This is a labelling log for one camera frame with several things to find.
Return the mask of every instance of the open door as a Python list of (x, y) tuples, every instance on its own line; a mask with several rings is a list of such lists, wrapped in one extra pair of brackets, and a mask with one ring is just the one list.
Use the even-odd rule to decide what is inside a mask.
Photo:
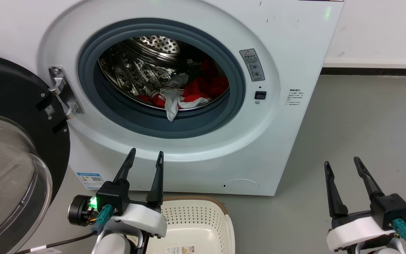
[(69, 153), (66, 116), (48, 85), (0, 58), (0, 253), (16, 252), (34, 233)]

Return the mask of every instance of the door glass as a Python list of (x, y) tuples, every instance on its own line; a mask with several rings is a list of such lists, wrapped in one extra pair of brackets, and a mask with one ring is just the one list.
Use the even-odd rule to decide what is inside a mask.
[(51, 177), (29, 138), (0, 119), (0, 253), (19, 248), (34, 232), (51, 199)]

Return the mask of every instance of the sticker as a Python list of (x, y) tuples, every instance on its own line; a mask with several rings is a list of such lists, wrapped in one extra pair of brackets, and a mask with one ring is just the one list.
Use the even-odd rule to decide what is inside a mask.
[(40, 254), (58, 254), (62, 253), (62, 251), (54, 248), (48, 248), (48, 249), (41, 249), (38, 251), (34, 251), (34, 253), (40, 253)]
[(304, 92), (300, 89), (289, 88), (286, 97), (286, 106), (299, 106), (302, 103)]
[(195, 254), (195, 246), (169, 247), (166, 254)]
[(76, 175), (78, 175), (87, 189), (100, 189), (100, 187), (103, 186), (104, 181), (100, 174), (76, 173)]
[(259, 62), (258, 55), (256, 55), (255, 49), (245, 49), (239, 51), (245, 65), (247, 66), (248, 73), (253, 82), (265, 80), (263, 68)]
[(48, 116), (51, 116), (54, 112), (56, 112), (53, 108), (53, 105), (50, 105), (48, 107), (45, 108), (46, 113), (48, 114)]

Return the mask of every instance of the white plastic basket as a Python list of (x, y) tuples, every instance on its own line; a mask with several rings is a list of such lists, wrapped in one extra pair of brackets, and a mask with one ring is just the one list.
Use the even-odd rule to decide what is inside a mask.
[(147, 254), (235, 254), (233, 224), (222, 203), (207, 196), (177, 196), (161, 206), (165, 238), (150, 238)]

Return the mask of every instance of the black baseboard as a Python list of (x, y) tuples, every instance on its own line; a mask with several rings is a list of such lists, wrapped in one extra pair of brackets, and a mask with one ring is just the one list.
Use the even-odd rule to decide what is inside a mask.
[(321, 75), (406, 76), (406, 69), (391, 68), (322, 68)]

